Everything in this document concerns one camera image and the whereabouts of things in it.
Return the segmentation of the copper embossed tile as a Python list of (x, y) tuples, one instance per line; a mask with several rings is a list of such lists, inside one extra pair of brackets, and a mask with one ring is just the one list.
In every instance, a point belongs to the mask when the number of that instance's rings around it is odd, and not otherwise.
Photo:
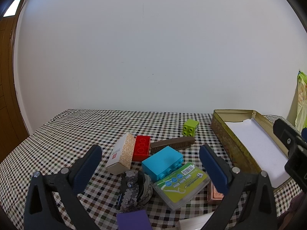
[(220, 204), (223, 200), (224, 195), (222, 193), (219, 193), (214, 184), (210, 182), (208, 184), (208, 192), (207, 192), (207, 203), (211, 205), (217, 205)]

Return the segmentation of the white charger adapter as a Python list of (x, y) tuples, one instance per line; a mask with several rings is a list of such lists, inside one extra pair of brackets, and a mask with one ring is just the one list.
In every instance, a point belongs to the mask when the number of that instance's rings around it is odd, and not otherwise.
[(211, 212), (198, 217), (179, 220), (177, 228), (179, 230), (199, 230), (207, 223), (213, 214), (214, 212)]

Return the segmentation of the green dental floss box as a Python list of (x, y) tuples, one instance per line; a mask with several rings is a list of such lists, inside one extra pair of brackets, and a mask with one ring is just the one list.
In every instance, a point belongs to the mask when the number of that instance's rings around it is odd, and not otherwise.
[(190, 202), (210, 181), (206, 172), (188, 162), (154, 183), (153, 188), (167, 207), (176, 211)]

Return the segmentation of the brown chocolate bar block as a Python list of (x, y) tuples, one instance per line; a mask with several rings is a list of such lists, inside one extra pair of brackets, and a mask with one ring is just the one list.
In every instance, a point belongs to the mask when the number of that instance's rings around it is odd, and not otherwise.
[(173, 138), (173, 139), (153, 142), (150, 144), (150, 153), (151, 155), (153, 155), (167, 146), (177, 151), (182, 149), (184, 150), (190, 148), (194, 143), (195, 143), (195, 138), (193, 136), (184, 136), (180, 138)]

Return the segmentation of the green toy brick with football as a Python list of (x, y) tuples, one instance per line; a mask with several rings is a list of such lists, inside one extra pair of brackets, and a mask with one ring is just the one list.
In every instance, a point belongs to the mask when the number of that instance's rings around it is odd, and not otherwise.
[(182, 130), (183, 136), (195, 136), (197, 134), (199, 127), (199, 122), (193, 119), (188, 119), (184, 125)]

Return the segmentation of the blue toy brick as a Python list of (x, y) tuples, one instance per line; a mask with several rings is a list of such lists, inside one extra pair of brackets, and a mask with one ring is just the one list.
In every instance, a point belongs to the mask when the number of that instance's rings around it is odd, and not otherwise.
[(176, 171), (183, 162), (183, 154), (167, 146), (142, 161), (142, 170), (156, 182)]

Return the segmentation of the white and tan carton box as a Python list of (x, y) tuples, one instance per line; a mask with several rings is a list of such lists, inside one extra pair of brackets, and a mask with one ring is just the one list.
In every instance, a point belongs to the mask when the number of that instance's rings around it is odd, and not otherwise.
[(105, 166), (106, 170), (114, 175), (119, 175), (129, 170), (132, 163), (134, 146), (135, 138), (130, 133), (120, 137), (109, 156)]

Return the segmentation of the purple card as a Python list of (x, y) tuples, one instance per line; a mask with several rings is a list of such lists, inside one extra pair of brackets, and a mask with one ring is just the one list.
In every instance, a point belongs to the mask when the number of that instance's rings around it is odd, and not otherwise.
[(119, 230), (152, 230), (145, 210), (119, 213), (116, 215)]

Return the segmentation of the sequined black hair accessory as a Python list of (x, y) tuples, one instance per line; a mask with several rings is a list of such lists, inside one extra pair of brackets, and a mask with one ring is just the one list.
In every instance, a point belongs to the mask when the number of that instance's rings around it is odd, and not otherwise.
[(137, 211), (150, 201), (153, 195), (153, 182), (141, 170), (128, 170), (122, 173), (121, 186), (115, 208), (120, 212)]

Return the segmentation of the red toy brick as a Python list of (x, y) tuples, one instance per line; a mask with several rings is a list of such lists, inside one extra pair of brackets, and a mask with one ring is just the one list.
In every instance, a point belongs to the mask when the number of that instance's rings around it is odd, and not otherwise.
[(137, 136), (132, 161), (144, 161), (149, 158), (150, 136)]

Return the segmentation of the white paper liner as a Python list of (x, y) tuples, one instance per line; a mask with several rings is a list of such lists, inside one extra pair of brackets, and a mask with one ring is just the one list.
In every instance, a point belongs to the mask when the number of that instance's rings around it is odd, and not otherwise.
[(278, 188), (290, 178), (284, 169), (288, 158), (255, 119), (227, 122), (226, 124), (245, 146), (261, 170), (268, 173), (273, 188)]

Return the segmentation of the gold metal tin box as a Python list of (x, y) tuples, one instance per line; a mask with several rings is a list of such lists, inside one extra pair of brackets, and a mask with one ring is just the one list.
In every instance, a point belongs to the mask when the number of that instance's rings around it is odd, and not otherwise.
[[(211, 122), (211, 129), (218, 137), (222, 146), (225, 148), (231, 162), (244, 173), (260, 173), (262, 170), (247, 151), (241, 141), (235, 136), (233, 131), (227, 126), (227, 122), (242, 122), (246, 119), (255, 119), (256, 122), (265, 130), (266, 133), (279, 146), (288, 158), (288, 149), (273, 133), (273, 124), (277, 119), (284, 120), (289, 126), (292, 126), (286, 119), (276, 115), (262, 115), (255, 110), (214, 110)], [(282, 190), (287, 185), (294, 184), (293, 178), (289, 178), (278, 188), (273, 188), (274, 192)]]

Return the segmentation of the green patterned plastic bag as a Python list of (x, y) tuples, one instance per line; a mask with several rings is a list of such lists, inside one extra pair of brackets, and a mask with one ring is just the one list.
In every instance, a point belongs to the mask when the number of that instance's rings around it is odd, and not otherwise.
[(307, 76), (299, 71), (297, 76), (297, 117), (295, 119), (295, 127), (301, 132), (306, 128), (307, 117)]

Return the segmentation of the brown wooden door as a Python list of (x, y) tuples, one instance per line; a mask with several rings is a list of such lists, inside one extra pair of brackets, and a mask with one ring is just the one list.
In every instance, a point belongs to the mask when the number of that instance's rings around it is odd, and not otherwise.
[(1, 19), (1, 160), (29, 136), (19, 108), (14, 79), (15, 36), (24, 4), (25, 0), (21, 0), (15, 15)]

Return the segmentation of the checkered tablecloth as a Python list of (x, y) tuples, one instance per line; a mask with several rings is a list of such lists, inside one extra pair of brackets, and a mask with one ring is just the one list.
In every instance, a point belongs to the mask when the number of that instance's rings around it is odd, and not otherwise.
[(126, 133), (149, 136), (152, 142), (180, 137), (189, 119), (198, 121), (199, 128), (195, 143), (182, 150), (186, 162), (201, 166), (199, 148), (207, 144), (229, 165), (236, 165), (211, 128), (212, 114), (69, 109), (35, 130), (1, 162), (1, 208), (15, 228), (23, 229), (33, 173), (57, 173), (97, 144), (102, 148), (101, 162), (78, 198), (100, 229), (117, 229), (121, 178), (105, 168), (113, 146)]

